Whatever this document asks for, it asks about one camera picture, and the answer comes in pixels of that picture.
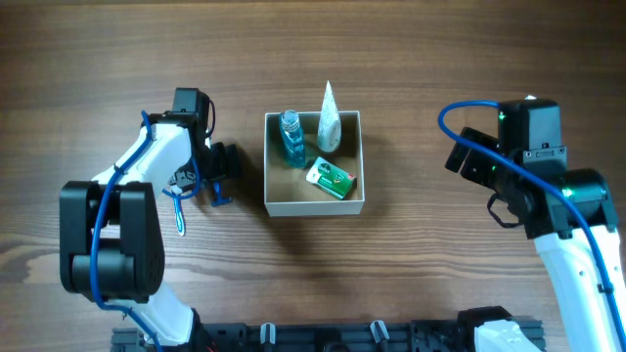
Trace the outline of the blue disposable razor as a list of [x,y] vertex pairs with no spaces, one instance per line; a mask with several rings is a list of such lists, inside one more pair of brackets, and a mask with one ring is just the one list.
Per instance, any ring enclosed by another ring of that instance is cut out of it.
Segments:
[[213,191],[213,199],[210,204],[212,207],[222,206],[233,201],[231,197],[226,197],[224,195],[224,188],[221,182],[213,182],[211,184],[211,189]]

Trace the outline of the green soap box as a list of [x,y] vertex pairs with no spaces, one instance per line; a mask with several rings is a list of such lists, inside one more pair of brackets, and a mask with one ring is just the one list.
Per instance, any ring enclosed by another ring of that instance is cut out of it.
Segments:
[[305,180],[328,195],[343,200],[355,186],[356,177],[318,156]]

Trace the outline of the white cardboard box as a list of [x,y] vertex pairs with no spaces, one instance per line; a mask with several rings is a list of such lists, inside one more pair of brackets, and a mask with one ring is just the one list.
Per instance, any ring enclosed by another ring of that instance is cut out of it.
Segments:
[[[280,115],[265,114],[264,136],[264,204],[272,217],[358,215],[365,203],[365,173],[361,116],[357,110],[339,114],[341,140],[331,154],[322,153],[317,146],[320,114],[302,111],[299,114],[305,133],[307,166],[291,167],[285,158],[285,146],[280,134]],[[309,167],[322,157],[338,168],[352,174],[355,182],[343,199],[337,199],[305,180]]]

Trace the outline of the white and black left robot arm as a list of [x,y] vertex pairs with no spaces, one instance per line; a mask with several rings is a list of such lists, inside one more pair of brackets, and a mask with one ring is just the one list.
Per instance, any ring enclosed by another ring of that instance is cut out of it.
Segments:
[[225,180],[241,176],[236,146],[211,143],[215,105],[197,88],[178,88],[171,110],[143,113],[136,142],[90,181],[60,193],[63,287],[133,321],[112,332],[113,351],[215,351],[198,312],[164,282],[157,198],[174,202],[180,234],[184,199],[202,190],[213,206],[229,203]]

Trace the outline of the blue mouthwash bottle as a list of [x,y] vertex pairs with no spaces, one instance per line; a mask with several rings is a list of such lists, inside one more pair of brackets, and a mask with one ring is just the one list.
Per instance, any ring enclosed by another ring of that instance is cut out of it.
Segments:
[[285,110],[280,114],[280,132],[286,161],[292,167],[303,168],[306,164],[304,132],[299,114],[295,110]]

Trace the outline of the blue and white toothbrush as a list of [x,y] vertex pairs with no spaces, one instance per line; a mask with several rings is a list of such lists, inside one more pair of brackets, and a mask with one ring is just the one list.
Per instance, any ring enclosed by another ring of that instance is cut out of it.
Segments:
[[182,208],[182,200],[179,198],[174,198],[173,203],[177,232],[181,237],[184,237],[186,235],[187,228]]

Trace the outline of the white lotion tube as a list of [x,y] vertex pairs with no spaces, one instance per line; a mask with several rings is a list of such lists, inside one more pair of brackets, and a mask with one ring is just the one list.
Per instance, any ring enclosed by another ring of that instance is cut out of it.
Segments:
[[322,152],[329,154],[338,148],[340,139],[340,116],[331,82],[328,81],[320,111],[317,144]]

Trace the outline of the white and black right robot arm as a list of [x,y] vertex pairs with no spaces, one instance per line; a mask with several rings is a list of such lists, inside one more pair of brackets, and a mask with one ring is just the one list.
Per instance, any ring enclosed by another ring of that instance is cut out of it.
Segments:
[[[453,132],[452,110],[497,112],[498,134]],[[625,283],[618,216],[603,175],[569,169],[560,108],[550,99],[453,103],[437,117],[455,143],[446,168],[492,190],[533,241],[555,292],[565,334],[576,351],[625,348]]]

